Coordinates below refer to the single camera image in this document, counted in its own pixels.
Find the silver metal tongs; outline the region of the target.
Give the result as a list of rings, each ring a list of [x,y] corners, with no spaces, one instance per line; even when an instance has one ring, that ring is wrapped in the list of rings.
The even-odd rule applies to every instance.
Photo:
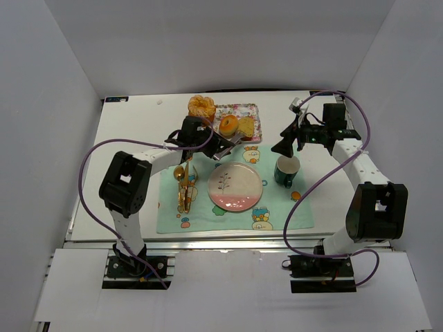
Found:
[[[221,160],[223,157],[229,155],[229,153],[231,152],[231,150],[236,147],[238,144],[240,144],[243,140],[243,138],[245,138],[245,135],[243,133],[236,133],[230,140],[229,142],[231,143],[231,145],[229,145],[228,147],[224,148],[221,152],[215,154],[213,156],[213,160]]]

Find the brown bread slice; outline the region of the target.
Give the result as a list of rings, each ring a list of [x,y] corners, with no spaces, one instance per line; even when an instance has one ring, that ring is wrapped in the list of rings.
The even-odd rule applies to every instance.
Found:
[[[252,140],[255,133],[255,122],[252,117],[244,116],[238,120],[238,129],[236,133],[243,133],[243,140]]]

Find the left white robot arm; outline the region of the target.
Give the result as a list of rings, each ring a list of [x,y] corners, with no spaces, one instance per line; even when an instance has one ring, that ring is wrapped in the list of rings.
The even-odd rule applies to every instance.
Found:
[[[99,188],[99,197],[110,211],[118,234],[116,256],[132,268],[146,257],[138,213],[152,175],[183,164],[194,153],[213,158],[227,154],[234,146],[234,142],[214,132],[209,121],[186,116],[181,128],[171,133],[164,145],[139,154],[117,152]]]

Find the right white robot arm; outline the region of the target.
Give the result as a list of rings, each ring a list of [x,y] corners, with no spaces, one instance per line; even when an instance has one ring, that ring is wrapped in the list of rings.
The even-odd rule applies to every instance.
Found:
[[[342,258],[362,250],[366,243],[399,239],[404,231],[408,190],[389,180],[373,163],[361,136],[347,126],[345,105],[324,104],[319,124],[308,121],[309,106],[301,99],[296,98],[289,108],[296,119],[271,150],[290,157],[307,143],[322,145],[354,188],[345,225],[321,240],[312,257]]]

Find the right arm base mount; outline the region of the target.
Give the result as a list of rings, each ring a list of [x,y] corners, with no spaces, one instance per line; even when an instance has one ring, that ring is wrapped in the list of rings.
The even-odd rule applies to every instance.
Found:
[[[350,258],[326,259],[289,256],[283,268],[290,272],[293,294],[355,293],[356,282]]]

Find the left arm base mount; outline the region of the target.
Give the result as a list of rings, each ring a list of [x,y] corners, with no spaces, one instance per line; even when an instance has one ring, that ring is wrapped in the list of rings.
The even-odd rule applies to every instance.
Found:
[[[125,264],[117,256],[109,256],[102,280],[102,289],[165,291],[172,282],[175,258],[147,256],[147,262],[163,280],[166,288],[150,268],[141,266],[138,270],[130,270],[131,266]]]

